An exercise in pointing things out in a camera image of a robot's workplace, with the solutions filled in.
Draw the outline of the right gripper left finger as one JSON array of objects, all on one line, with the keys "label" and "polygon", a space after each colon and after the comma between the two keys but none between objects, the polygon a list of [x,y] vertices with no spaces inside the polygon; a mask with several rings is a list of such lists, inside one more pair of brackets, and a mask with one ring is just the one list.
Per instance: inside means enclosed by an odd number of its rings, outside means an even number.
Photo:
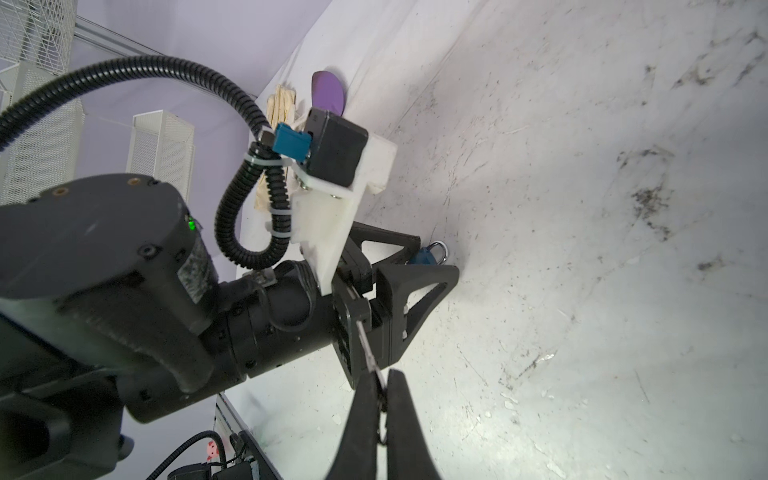
[{"label": "right gripper left finger", "polygon": [[379,443],[380,384],[375,373],[358,382],[335,459],[326,476],[337,479],[375,479]]}]

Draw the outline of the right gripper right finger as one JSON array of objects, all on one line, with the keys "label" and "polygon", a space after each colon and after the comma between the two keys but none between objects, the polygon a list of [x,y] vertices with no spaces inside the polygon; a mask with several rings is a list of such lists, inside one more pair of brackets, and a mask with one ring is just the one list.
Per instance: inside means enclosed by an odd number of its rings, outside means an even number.
[{"label": "right gripper right finger", "polygon": [[387,380],[387,475],[389,479],[440,479],[430,455],[405,374]]}]

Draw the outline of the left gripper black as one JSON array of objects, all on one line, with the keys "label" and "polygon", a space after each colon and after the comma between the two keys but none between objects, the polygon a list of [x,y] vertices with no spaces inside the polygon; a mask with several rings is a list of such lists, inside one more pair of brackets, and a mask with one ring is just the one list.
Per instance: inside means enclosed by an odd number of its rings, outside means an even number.
[{"label": "left gripper black", "polygon": [[[377,262],[362,260],[366,242],[397,250]],[[459,280],[453,265],[406,265],[421,245],[417,235],[355,221],[329,295],[321,295],[305,261],[219,284],[203,332],[211,363],[204,389],[226,390],[328,345],[355,383],[365,368],[358,323],[378,366],[394,365]]]}]

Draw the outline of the key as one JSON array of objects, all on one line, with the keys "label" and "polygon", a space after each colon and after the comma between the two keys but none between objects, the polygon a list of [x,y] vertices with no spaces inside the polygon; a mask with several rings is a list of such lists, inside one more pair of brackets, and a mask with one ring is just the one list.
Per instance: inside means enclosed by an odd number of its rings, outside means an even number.
[{"label": "key", "polygon": [[376,358],[373,354],[369,340],[361,320],[356,321],[356,330],[361,346],[361,351],[365,360],[366,372],[359,381],[358,390],[353,398],[350,414],[355,422],[360,422],[365,428],[370,429],[373,425],[373,390],[376,390],[375,404],[377,405],[376,414],[376,434],[377,442],[382,447],[387,446],[388,436],[386,424],[381,424],[382,417],[387,413],[387,385],[384,375],[379,368]]}]

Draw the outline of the blue padlock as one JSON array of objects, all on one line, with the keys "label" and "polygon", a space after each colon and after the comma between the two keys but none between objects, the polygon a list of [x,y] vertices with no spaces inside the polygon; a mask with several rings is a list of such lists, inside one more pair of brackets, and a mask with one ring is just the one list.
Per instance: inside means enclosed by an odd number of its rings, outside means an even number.
[{"label": "blue padlock", "polygon": [[419,249],[407,262],[408,265],[439,266],[447,262],[450,250],[443,241],[434,241]]}]

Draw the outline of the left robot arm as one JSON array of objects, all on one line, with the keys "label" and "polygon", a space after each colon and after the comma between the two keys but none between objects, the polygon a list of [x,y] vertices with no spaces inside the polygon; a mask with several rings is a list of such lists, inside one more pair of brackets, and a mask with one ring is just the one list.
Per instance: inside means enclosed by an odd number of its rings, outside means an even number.
[{"label": "left robot arm", "polygon": [[122,417],[149,423],[332,346],[354,398],[332,479],[436,479],[395,364],[459,271],[417,236],[356,221],[388,183],[396,146],[320,108],[271,127],[222,74],[133,56],[58,77],[1,116],[8,148],[87,93],[166,78],[224,100],[253,142],[214,234],[245,269],[220,282],[199,222],[173,185],[86,177],[1,209],[1,475],[97,479],[133,450]]}]

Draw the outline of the purple pink trowel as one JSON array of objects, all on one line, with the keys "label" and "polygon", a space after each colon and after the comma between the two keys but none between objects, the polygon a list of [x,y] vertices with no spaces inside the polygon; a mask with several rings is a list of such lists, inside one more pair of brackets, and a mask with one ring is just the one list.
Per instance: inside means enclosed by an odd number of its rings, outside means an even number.
[{"label": "purple pink trowel", "polygon": [[313,108],[342,116],[346,106],[346,93],[342,81],[328,70],[316,71],[311,78],[311,103]]}]

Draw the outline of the beige leather glove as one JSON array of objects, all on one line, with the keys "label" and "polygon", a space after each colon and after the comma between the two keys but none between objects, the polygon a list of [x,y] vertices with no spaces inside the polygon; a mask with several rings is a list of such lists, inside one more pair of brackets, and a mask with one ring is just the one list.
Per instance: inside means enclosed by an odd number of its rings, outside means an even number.
[{"label": "beige leather glove", "polygon": [[[281,123],[293,126],[296,121],[296,92],[278,84],[273,94],[267,99],[267,118],[270,126],[276,129]],[[261,212],[269,210],[270,200],[266,176],[263,175],[256,186],[254,208]]]}]

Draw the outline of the lower white mesh shelf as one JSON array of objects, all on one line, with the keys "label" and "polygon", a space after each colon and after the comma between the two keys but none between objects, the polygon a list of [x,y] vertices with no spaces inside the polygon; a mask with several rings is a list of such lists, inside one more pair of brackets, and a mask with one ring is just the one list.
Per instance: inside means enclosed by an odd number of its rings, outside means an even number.
[{"label": "lower white mesh shelf", "polygon": [[170,183],[189,201],[194,168],[195,127],[167,110],[133,116],[127,173]]}]

